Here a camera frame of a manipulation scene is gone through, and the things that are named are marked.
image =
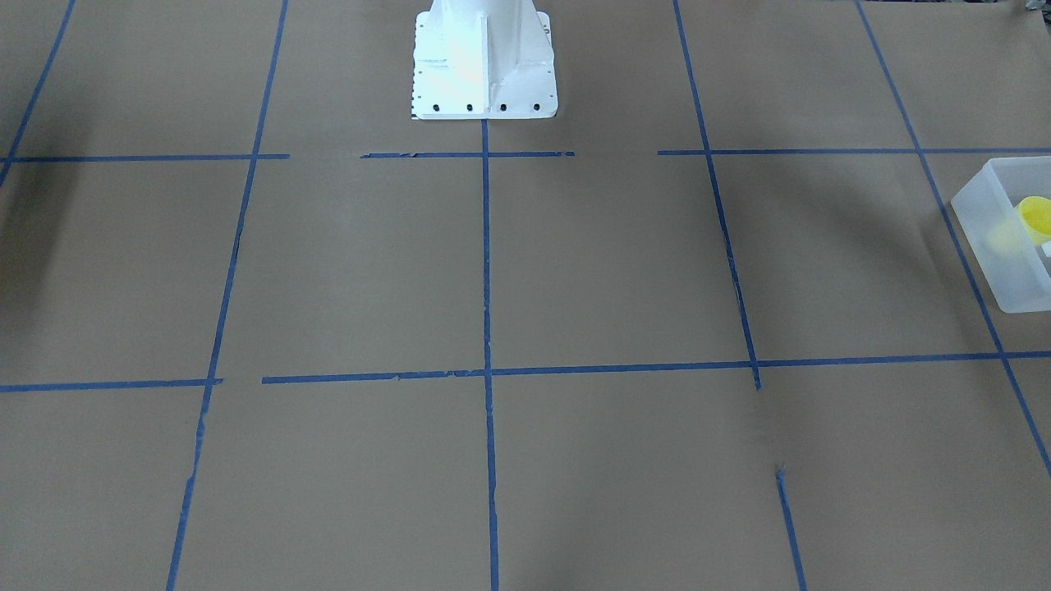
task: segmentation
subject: blue tape line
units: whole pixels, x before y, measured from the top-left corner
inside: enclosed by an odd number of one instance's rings
[[[435,380],[444,378],[477,378],[480,369],[452,369],[449,371],[391,371],[385,373],[329,373],[318,375],[268,375],[263,384],[318,384],[330,382],[379,382],[384,380]]]
[[[1051,351],[1014,351],[1004,353],[1007,359],[1047,359],[1051,358]]]
[[[1007,360],[1005,355],[1001,360],[1004,365],[1004,371],[1007,372],[1007,379],[1011,383],[1011,389],[1014,390],[1014,398],[1018,401],[1018,407],[1022,409],[1022,415],[1026,419],[1026,426],[1029,427],[1029,434],[1033,437],[1033,443],[1036,444],[1036,451],[1040,454],[1040,460],[1044,462],[1044,469],[1047,471],[1048,476],[1051,476],[1051,456],[1048,455],[1048,448],[1044,445],[1044,439],[1040,436],[1039,429],[1036,428],[1036,421],[1033,419],[1033,413],[1029,410],[1029,403],[1026,402],[1026,396],[1022,393],[1022,387],[1018,386],[1018,381],[1014,376],[1014,368],[1011,367],[1011,362]]]
[[[168,154],[158,156],[28,156],[16,158],[17,163],[60,162],[202,162],[212,160],[288,160],[290,154]]]
[[[631,365],[576,365],[559,367],[509,367],[494,369],[493,375],[553,375],[565,373],[633,373],[646,371],[695,371],[699,369],[750,368],[747,361],[715,361],[700,363],[651,363]]]
[[[796,538],[796,525],[791,518],[791,507],[788,505],[788,493],[785,492],[785,468],[778,470],[778,495],[781,497],[781,512],[785,517],[785,531],[788,533],[788,545],[791,547],[791,561],[796,565],[796,580],[799,591],[806,591],[806,574],[803,572],[803,557],[799,552],[799,541]]]
[[[65,37],[66,27],[69,25],[69,17],[73,16],[73,8],[76,4],[77,0],[69,0],[69,3],[66,5],[66,12],[62,16],[62,24],[59,26],[59,33],[55,36],[55,43],[51,44],[51,53],[47,55],[47,61],[44,62],[44,70],[40,73],[37,86],[33,89],[33,95],[29,97],[29,104],[26,105],[25,113],[22,114],[22,122],[18,125],[15,141],[12,142],[11,149],[7,151],[7,159],[3,163],[3,168],[0,168],[0,186],[3,186],[4,181],[7,179],[7,174],[11,172],[15,156],[18,155],[18,146],[22,143],[22,138],[25,136],[25,128],[28,127],[29,118],[33,117],[33,109],[37,106],[40,93],[44,89],[44,82],[47,81],[47,75],[51,72],[51,65],[55,64],[55,56],[58,55],[59,46],[62,45],[62,38]]]
[[[139,380],[130,382],[67,382],[57,384],[0,384],[0,392],[62,392],[83,390],[133,390],[147,388],[191,388],[221,384],[222,380]]]
[[[245,190],[241,197],[241,211],[238,215],[238,228],[233,236],[233,247],[230,251],[230,264],[226,271],[226,285],[223,288],[223,303],[219,310],[219,321],[215,324],[215,340],[211,350],[211,361],[208,365],[208,379],[215,378],[219,367],[219,352],[223,346],[223,330],[226,327],[226,314],[230,307],[230,294],[233,291],[233,279],[238,269],[238,253],[241,248],[241,235],[245,229],[245,217],[248,211],[248,202],[252,192],[252,184],[255,179],[255,165],[259,162],[260,146],[263,143],[263,129],[266,126],[267,109],[270,105],[270,93],[273,89],[273,77],[277,69],[277,57],[281,54],[281,41],[285,32],[285,18],[288,15],[288,0],[282,0],[281,16],[277,18],[277,33],[273,41],[273,53],[270,55],[270,69],[267,73],[266,86],[263,89],[263,104],[260,107],[259,122],[255,125],[255,141],[252,144],[252,159],[248,164],[248,176],[245,180]],[[168,580],[166,590],[174,591],[176,579],[179,575],[179,562],[182,558],[183,542],[186,537],[186,524],[189,521],[190,504],[193,501],[193,487],[197,483],[198,467],[201,462],[201,450],[204,445],[205,416],[211,405],[211,393],[213,386],[209,383],[205,386],[204,395],[201,399],[201,413],[198,416],[197,436],[193,444],[193,468],[190,477],[186,480],[186,489],[183,492],[183,506],[179,514],[179,528],[176,532],[176,544],[171,551],[171,565],[168,569]]]
[[[704,110],[701,108],[701,96],[697,90],[697,80],[694,77],[694,62],[689,57],[689,45],[686,43],[686,30],[682,26],[682,11],[679,8],[679,0],[672,0],[675,6],[675,20],[679,26],[679,41],[682,43],[682,57],[686,61],[686,74],[689,77],[689,89],[694,94],[694,108],[697,110],[697,124],[701,131],[701,143],[704,146],[704,159],[708,165],[708,178],[712,180],[712,192],[715,197],[716,211],[719,213],[719,227],[722,229],[723,243],[726,247],[726,263],[729,265],[729,273],[734,280],[734,291],[737,294],[737,307],[741,314],[741,329],[744,332],[744,343],[748,349],[748,360],[751,362],[751,374],[756,381],[756,389],[763,389],[763,381],[759,375],[759,364],[756,360],[756,346],[751,340],[751,328],[748,325],[748,311],[744,305],[744,291],[741,289],[741,279],[737,273],[737,263],[734,259],[734,245],[729,238],[729,228],[726,225],[726,212],[723,209],[722,195],[719,191],[719,179],[716,176],[716,162],[712,157],[712,144],[708,142],[708,130],[704,124]]]
[[[575,151],[491,151],[490,158],[573,158]]]
[[[481,121],[481,250],[482,250],[482,309],[486,368],[486,455],[489,468],[489,585],[491,591],[500,589],[500,552],[496,516],[496,435],[493,424],[493,319],[491,292],[491,249],[489,223],[489,121]]]
[[[780,156],[780,155],[837,155],[837,154],[915,154],[913,148],[770,148],[770,149],[714,149],[716,156]]]
[[[760,361],[761,367],[811,367],[821,365],[881,365],[897,363],[934,363],[952,361],[998,360],[998,353],[947,353],[933,355],[886,355],[870,358],[788,359]]]
[[[982,309],[982,317],[985,319],[986,327],[989,329],[989,335],[992,338],[993,344],[996,347],[996,352],[1000,356],[1001,363],[1004,365],[1004,371],[1007,373],[1008,381],[1011,383],[1011,388],[1014,390],[1014,395],[1018,400],[1018,406],[1022,408],[1022,413],[1026,419],[1026,424],[1029,427],[1029,433],[1033,437],[1033,443],[1036,444],[1036,449],[1039,452],[1040,460],[1044,462],[1044,468],[1047,470],[1048,476],[1051,476],[1051,457],[1049,457],[1047,447],[1044,445],[1044,439],[1040,436],[1040,432],[1036,428],[1036,422],[1033,421],[1032,413],[1029,410],[1029,405],[1026,403],[1026,398],[1022,393],[1022,388],[1018,387],[1017,380],[1015,380],[1014,376],[1014,370],[1011,368],[1011,362],[1004,351],[1004,345],[1001,343],[1000,334],[996,333],[996,327],[992,322],[992,317],[989,314],[989,308],[986,306],[985,299],[982,297],[982,290],[978,289],[977,281],[974,279],[974,272],[971,270],[971,266],[967,262],[967,257],[964,254],[964,249],[960,245],[960,238],[956,237],[956,230],[952,227],[952,221],[949,219],[949,212],[945,207],[945,201],[942,199],[942,191],[939,190],[937,183],[934,181],[934,175],[931,172],[930,165],[927,163],[927,157],[924,154],[923,147],[920,145],[920,138],[916,136],[912,121],[909,119],[909,114],[905,109],[905,102],[902,100],[902,96],[898,91],[898,85],[894,84],[894,79],[890,75],[890,68],[887,66],[887,60],[883,56],[883,50],[880,48],[880,43],[875,39],[875,33],[872,30],[872,25],[869,23],[868,17],[865,15],[865,8],[862,6],[861,0],[854,0],[854,7],[858,9],[858,15],[861,17],[862,24],[865,25],[865,32],[868,34],[869,40],[872,42],[872,48],[875,50],[875,57],[880,61],[880,67],[883,68],[883,74],[887,79],[887,84],[890,86],[890,91],[894,96],[894,102],[898,103],[898,109],[902,114],[902,120],[905,122],[906,129],[908,129],[909,138],[912,140],[912,145],[915,146],[916,156],[920,157],[920,163],[923,165],[924,174],[927,176],[927,182],[930,184],[930,189],[934,193],[934,199],[937,201],[937,207],[942,213],[942,221],[945,222],[945,227],[949,231],[949,238],[952,240],[952,245],[956,249],[956,256],[960,258],[960,263],[964,266],[964,272],[967,276],[967,281],[971,285],[971,291],[974,293],[974,299],[977,300],[978,307]]]
[[[916,154],[916,148],[741,148],[713,149],[714,156],[780,156],[822,154]],[[1049,154],[1046,147],[923,148],[926,154]],[[703,149],[661,149],[657,156],[704,156]]]
[[[923,148],[926,154],[1051,154],[1051,147]]]
[[[413,159],[413,158],[573,158],[575,151],[372,151],[362,160]]]
[[[1006,353],[1011,359],[1048,359],[1051,351],[1017,351]],[[948,363],[962,361],[994,361],[998,353],[942,353],[926,355],[877,355],[853,358],[815,358],[759,360],[760,367],[816,367],[834,365],[892,365],[902,363]],[[699,371],[708,369],[747,369],[749,361],[713,361],[694,363],[651,363],[625,365],[565,365],[547,367],[491,368],[492,375],[558,375],[573,373],[633,373],[652,371]],[[447,378],[480,378],[486,369],[450,369],[441,371],[391,371],[379,373],[328,373],[305,375],[268,375],[263,384],[310,384],[326,382],[372,382],[379,380],[440,380]]]
[[[379,151],[362,156],[362,160],[385,158],[481,158],[480,151]]]

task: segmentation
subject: yellow cup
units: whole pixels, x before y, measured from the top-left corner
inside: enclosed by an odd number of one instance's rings
[[[1039,246],[1051,242],[1051,199],[1043,197],[1027,197],[1014,206],[1022,224],[1026,226],[1029,240]]]

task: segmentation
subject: translucent plastic bin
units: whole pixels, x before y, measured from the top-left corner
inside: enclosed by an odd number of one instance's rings
[[[1034,246],[1014,206],[1051,198],[1051,157],[993,158],[956,197],[952,208],[1005,312],[1051,310],[1051,259]]]

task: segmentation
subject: floor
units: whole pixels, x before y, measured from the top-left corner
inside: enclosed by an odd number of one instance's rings
[[[1038,15],[541,0],[425,123],[428,4],[0,3],[0,588],[1049,588]]]

